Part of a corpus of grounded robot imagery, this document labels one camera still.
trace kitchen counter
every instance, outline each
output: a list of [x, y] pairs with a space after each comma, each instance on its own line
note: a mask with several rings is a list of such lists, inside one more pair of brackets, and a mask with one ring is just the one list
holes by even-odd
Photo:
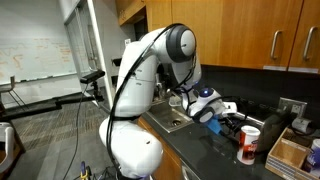
[[266, 154], [258, 155], [253, 165], [244, 165], [237, 159], [238, 145], [215, 135], [204, 124], [193, 123], [167, 133], [147, 113], [142, 117], [203, 180], [282, 179], [265, 169]]

